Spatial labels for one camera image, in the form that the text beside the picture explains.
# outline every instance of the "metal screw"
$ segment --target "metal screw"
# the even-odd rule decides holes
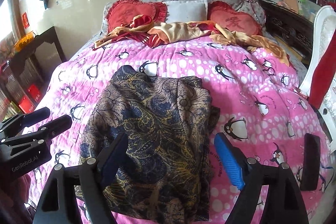
[[[89,158],[87,161],[87,164],[94,164],[96,162],[96,159],[95,158]]]
[[[257,160],[255,158],[247,158],[249,164],[256,164]]]
[[[289,165],[288,165],[288,163],[283,162],[283,163],[281,164],[281,167],[282,167],[283,169],[288,169],[288,168],[289,168]]]
[[[56,165],[54,166],[54,169],[55,169],[56,171],[62,169],[62,164],[56,164]]]

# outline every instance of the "sticker on wall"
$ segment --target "sticker on wall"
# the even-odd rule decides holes
[[[27,29],[29,27],[29,21],[28,21],[28,17],[27,17],[27,12],[25,12],[23,15],[22,15],[22,23],[23,23],[23,27],[25,29]]]

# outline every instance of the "white pillow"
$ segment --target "white pillow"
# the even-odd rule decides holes
[[[167,5],[166,23],[204,21],[208,17],[208,1],[164,1]]]

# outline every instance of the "red pillow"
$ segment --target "red pillow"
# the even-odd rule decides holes
[[[139,0],[118,0],[109,9],[107,20],[109,32],[122,24],[127,25],[138,15],[148,15],[154,22],[166,19],[167,5],[162,2],[141,2]]]
[[[254,18],[244,12],[236,12],[225,2],[215,1],[208,6],[208,20],[230,31],[244,32],[247,35],[261,33],[261,26]]]

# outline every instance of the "white chair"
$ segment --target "white chair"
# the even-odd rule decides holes
[[[310,94],[311,80],[313,73],[325,53],[336,28],[336,12],[331,6],[322,7],[316,14],[314,21],[314,41],[311,62],[308,72],[300,85],[303,94]],[[331,86],[325,95],[322,105],[319,109],[325,124],[328,127],[332,141],[330,143],[330,152],[336,150],[336,75]]]

